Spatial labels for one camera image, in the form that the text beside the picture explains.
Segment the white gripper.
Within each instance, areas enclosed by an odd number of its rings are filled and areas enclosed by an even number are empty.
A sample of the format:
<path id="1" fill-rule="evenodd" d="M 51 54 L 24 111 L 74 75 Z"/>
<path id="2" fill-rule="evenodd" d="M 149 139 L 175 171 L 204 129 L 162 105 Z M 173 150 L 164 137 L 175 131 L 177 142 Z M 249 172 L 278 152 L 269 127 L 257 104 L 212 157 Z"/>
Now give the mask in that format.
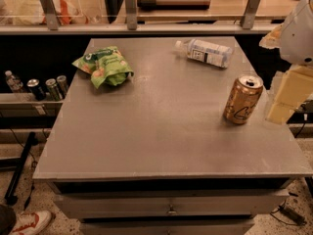
<path id="1" fill-rule="evenodd" d="M 294 64 L 285 72 L 277 71 L 272 79 L 266 119 L 273 123 L 286 123 L 313 94 L 312 5 L 313 0 L 299 0 L 284 23 L 259 42 L 265 49 L 280 47 L 281 58 Z"/>

